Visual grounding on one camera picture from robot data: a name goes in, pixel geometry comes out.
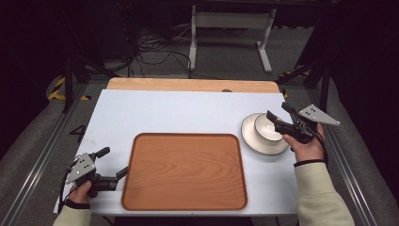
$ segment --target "aluminum rail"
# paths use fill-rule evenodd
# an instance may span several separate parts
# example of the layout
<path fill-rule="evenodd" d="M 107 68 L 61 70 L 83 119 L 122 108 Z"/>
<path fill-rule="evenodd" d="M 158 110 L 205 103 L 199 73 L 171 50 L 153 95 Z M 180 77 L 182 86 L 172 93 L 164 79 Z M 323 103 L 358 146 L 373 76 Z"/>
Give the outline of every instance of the aluminum rail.
<path fill-rule="evenodd" d="M 80 97 L 84 94 L 87 84 L 78 84 L 75 94 L 73 95 L 74 100 L 79 100 Z M 28 173 L 28 176 L 22 186 L 20 192 L 15 198 L 14 203 L 9 208 L 6 216 L 4 217 L 1 226 L 11 226 L 15 225 L 21 213 L 23 212 L 27 202 L 29 201 L 33 191 L 35 190 L 38 182 L 40 180 L 41 175 L 44 173 L 44 170 L 47 167 L 54 151 L 56 150 L 56 145 L 60 140 L 60 136 L 64 131 L 65 126 L 67 125 L 72 112 L 77 107 L 79 101 L 74 101 L 68 112 L 63 113 L 56 123 L 56 127 L 53 133 L 50 135 L 47 140 L 46 145 L 44 146 L 38 160 L 35 163 L 35 166 Z"/>

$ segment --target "table leg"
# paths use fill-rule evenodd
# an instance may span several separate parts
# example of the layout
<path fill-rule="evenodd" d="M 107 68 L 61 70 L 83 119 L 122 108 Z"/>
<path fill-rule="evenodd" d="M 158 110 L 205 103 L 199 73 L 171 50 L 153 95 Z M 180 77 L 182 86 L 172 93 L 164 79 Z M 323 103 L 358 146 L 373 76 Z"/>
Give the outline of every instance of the table leg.
<path fill-rule="evenodd" d="M 188 65 L 190 71 L 194 71 L 194 69 L 196 68 L 196 56 L 197 56 L 196 29 L 197 29 L 197 7 L 193 6 L 193 12 L 191 14 L 191 44 L 190 44 L 190 53 L 188 55 L 191 61 L 191 63 Z"/>
<path fill-rule="evenodd" d="M 266 22 L 266 26 L 264 28 L 263 40 L 262 40 L 262 42 L 260 42 L 260 41 L 257 42 L 258 51 L 259 51 L 259 55 L 261 56 L 264 71 L 267 73 L 272 72 L 272 67 L 270 66 L 269 58 L 267 57 L 267 54 L 266 54 L 266 51 L 264 48 L 265 48 L 267 40 L 269 38 L 270 30 L 272 29 L 275 15 L 276 15 L 276 10 L 271 9 L 270 13 L 269 13 L 269 18 L 268 18 L 268 20 Z"/>

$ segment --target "mounting plate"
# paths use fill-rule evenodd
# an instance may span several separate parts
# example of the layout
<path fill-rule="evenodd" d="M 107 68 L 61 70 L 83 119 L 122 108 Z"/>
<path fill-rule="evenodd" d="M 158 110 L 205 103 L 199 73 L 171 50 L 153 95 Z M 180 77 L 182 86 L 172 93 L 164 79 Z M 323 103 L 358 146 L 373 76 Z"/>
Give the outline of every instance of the mounting plate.
<path fill-rule="evenodd" d="M 330 125 L 341 124 L 339 121 L 332 119 L 328 114 L 317 108 L 315 105 L 309 105 L 303 110 L 300 110 L 298 114 L 310 121 L 315 121 Z"/>
<path fill-rule="evenodd" d="M 96 166 L 94 166 L 94 162 L 91 160 L 90 156 L 87 153 L 83 153 L 77 160 L 65 184 L 69 184 L 95 169 Z"/>

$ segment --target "sleeve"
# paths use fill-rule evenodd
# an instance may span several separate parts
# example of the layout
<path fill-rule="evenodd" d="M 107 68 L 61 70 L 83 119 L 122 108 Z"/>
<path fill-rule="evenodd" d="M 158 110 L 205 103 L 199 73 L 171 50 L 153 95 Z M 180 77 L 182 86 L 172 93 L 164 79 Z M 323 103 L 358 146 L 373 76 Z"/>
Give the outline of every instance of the sleeve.
<path fill-rule="evenodd" d="M 89 204 L 78 204 L 67 200 L 54 226 L 86 226 L 90 224 L 91 211 Z"/>
<path fill-rule="evenodd" d="M 295 177 L 300 225 L 355 225 L 343 198 L 331 182 L 325 163 L 298 165 Z"/>

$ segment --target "white bowl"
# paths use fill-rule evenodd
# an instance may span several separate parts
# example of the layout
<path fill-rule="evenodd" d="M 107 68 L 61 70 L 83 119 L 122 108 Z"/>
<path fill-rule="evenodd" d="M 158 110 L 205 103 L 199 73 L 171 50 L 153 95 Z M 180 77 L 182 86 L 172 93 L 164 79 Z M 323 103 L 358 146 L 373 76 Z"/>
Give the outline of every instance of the white bowl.
<path fill-rule="evenodd" d="M 255 121 L 263 113 L 255 113 L 249 115 L 241 124 L 241 134 L 244 141 L 249 147 L 258 153 L 278 154 L 284 152 L 288 148 L 285 140 L 268 140 L 263 138 L 255 130 Z"/>
<path fill-rule="evenodd" d="M 275 131 L 274 123 L 266 117 L 266 114 L 261 114 L 256 118 L 255 131 L 261 137 L 269 140 L 270 145 L 275 145 L 282 140 L 282 135 Z"/>

